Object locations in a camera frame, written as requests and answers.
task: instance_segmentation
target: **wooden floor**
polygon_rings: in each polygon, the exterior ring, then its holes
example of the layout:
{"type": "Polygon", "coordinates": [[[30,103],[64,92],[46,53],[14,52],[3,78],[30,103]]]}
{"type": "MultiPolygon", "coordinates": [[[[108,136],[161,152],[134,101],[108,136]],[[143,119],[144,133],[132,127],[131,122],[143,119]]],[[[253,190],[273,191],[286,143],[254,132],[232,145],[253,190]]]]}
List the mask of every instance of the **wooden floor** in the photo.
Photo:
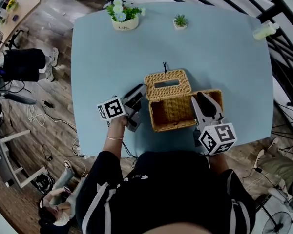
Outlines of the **wooden floor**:
{"type": "MultiPolygon", "coordinates": [[[[72,21],[85,14],[101,10],[105,3],[105,0],[48,0],[51,7],[61,14],[66,13],[65,16],[72,21]]],[[[26,26],[30,30],[29,34],[22,36],[21,48],[40,48],[46,55],[51,52],[52,47],[57,47],[60,51],[59,63],[54,72],[55,81],[27,82],[26,89],[30,90],[36,99],[46,100],[55,106],[54,109],[45,108],[46,112],[52,117],[75,124],[70,77],[73,31],[65,26],[58,25],[43,12],[33,14],[28,19],[26,26]]],[[[84,165],[89,171],[95,157],[90,157],[87,160],[76,156],[64,157],[73,155],[72,144],[77,137],[75,131],[69,126],[61,122],[54,123],[49,119],[46,119],[43,126],[40,126],[36,121],[30,123],[27,118],[28,107],[26,105],[8,100],[2,100],[2,104],[5,120],[0,131],[3,135],[26,129],[31,130],[31,134],[10,142],[11,155],[16,162],[24,167],[27,174],[32,174],[42,167],[44,165],[43,152],[49,155],[50,151],[54,158],[47,162],[46,166],[55,179],[59,178],[63,171],[63,161],[66,159],[72,162],[79,177],[84,173],[84,165]]],[[[34,106],[37,113],[43,113],[42,105],[43,101],[39,101],[34,106]]],[[[275,108],[273,126],[284,123],[283,116],[275,108]]],[[[287,126],[279,127],[278,131],[290,132],[287,126]]],[[[229,166],[235,170],[241,179],[248,176],[258,152],[262,148],[267,148],[274,137],[271,136],[261,141],[234,147],[227,153],[229,166]]],[[[292,145],[293,140],[281,137],[280,147],[285,148],[292,145]]],[[[121,160],[124,176],[132,169],[132,163],[133,160],[130,158],[121,160]]],[[[277,177],[267,176],[273,183],[279,181],[277,177]]],[[[72,182],[72,188],[77,181],[78,179],[75,179],[72,182]]],[[[267,188],[271,186],[262,175],[254,171],[251,176],[244,179],[243,185],[254,198],[266,193],[267,188]]],[[[42,194],[31,184],[18,191],[14,187],[6,188],[0,179],[0,212],[20,234],[39,233],[37,202],[41,197],[42,194]]],[[[72,227],[70,231],[71,233],[81,233],[77,227],[72,227]]]]}

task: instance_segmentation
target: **bracelet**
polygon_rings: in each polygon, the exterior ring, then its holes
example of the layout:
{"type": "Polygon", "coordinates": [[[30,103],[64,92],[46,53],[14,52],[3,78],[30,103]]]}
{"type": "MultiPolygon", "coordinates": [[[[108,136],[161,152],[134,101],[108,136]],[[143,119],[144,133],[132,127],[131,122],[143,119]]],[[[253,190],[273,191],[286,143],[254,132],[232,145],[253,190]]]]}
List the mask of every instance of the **bracelet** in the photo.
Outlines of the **bracelet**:
{"type": "Polygon", "coordinates": [[[121,140],[121,139],[123,139],[124,138],[124,136],[123,137],[121,137],[121,138],[110,138],[109,136],[106,136],[108,139],[111,139],[111,140],[121,140]]]}

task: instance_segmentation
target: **black shirt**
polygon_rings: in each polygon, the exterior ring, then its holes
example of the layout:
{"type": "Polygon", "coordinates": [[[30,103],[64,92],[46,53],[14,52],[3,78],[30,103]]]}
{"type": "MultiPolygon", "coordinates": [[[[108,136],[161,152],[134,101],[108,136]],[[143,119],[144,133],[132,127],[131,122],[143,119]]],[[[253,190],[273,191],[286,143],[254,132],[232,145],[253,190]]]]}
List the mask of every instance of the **black shirt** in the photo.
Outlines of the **black shirt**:
{"type": "MultiPolygon", "coordinates": [[[[77,199],[80,227],[97,192],[97,184],[105,182],[116,188],[109,201],[113,234],[140,234],[177,222],[201,225],[213,234],[229,233],[232,203],[237,223],[235,233],[243,234],[246,221],[238,201],[247,209],[251,230],[255,223],[254,201],[236,174],[227,170],[217,175],[208,167],[206,158],[195,152],[146,152],[124,179],[117,157],[101,152],[77,199]]],[[[88,233],[104,233],[107,197],[108,193],[91,215],[88,233]]]]}

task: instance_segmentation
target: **potted plant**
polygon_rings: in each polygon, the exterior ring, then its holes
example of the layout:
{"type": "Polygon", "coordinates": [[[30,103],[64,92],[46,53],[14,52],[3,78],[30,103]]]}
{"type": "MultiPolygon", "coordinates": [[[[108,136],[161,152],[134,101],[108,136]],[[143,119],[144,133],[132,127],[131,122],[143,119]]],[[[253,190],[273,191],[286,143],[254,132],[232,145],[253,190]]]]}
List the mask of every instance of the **potted plant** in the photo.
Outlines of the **potted plant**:
{"type": "Polygon", "coordinates": [[[8,5],[6,6],[6,11],[14,11],[17,9],[17,7],[19,6],[18,2],[16,2],[16,0],[10,0],[8,5]]]}
{"type": "Polygon", "coordinates": [[[116,30],[132,30],[139,24],[138,14],[145,15],[145,8],[135,7],[132,3],[114,0],[104,5],[109,15],[112,17],[112,24],[116,30]]]}
{"type": "Polygon", "coordinates": [[[187,25],[189,24],[189,20],[186,19],[185,15],[176,15],[173,19],[174,26],[177,30],[179,29],[185,29],[187,25]]]}

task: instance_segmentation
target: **light blue table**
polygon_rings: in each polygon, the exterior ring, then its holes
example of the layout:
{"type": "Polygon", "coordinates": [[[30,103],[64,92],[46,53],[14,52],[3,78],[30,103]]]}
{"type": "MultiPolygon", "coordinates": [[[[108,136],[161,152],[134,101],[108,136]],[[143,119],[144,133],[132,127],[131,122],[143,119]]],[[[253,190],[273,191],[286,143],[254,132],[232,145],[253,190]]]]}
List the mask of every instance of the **light blue table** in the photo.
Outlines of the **light blue table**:
{"type": "MultiPolygon", "coordinates": [[[[138,28],[120,32],[107,11],[75,22],[72,46],[72,94],[83,154],[96,156],[107,124],[96,105],[122,97],[148,74],[185,69],[193,91],[219,88],[224,114],[238,137],[236,145],[270,136],[273,111],[272,68],[266,40],[252,32],[260,21],[238,12],[189,3],[145,4],[138,28]],[[189,19],[176,31],[176,14],[189,19]]],[[[135,155],[144,151],[195,150],[193,128],[156,133],[145,99],[137,132],[125,131],[124,142],[135,155]]],[[[124,148],[122,157],[128,157],[124,148]]]]}

